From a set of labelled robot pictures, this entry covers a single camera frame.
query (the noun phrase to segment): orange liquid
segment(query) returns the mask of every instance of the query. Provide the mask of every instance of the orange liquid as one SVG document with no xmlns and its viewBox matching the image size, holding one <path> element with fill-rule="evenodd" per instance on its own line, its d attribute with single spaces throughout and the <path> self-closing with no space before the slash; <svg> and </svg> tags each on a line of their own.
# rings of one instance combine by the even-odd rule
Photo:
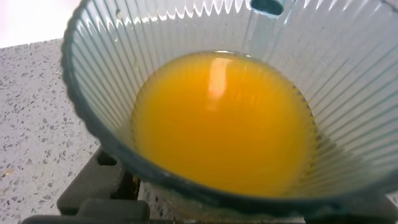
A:
<svg viewBox="0 0 398 224">
<path fill-rule="evenodd" d="M 283 197 L 314 155 L 311 111 L 272 67 L 199 53 L 160 68 L 132 114 L 137 149 L 158 166 L 236 194 Z"/>
</svg>

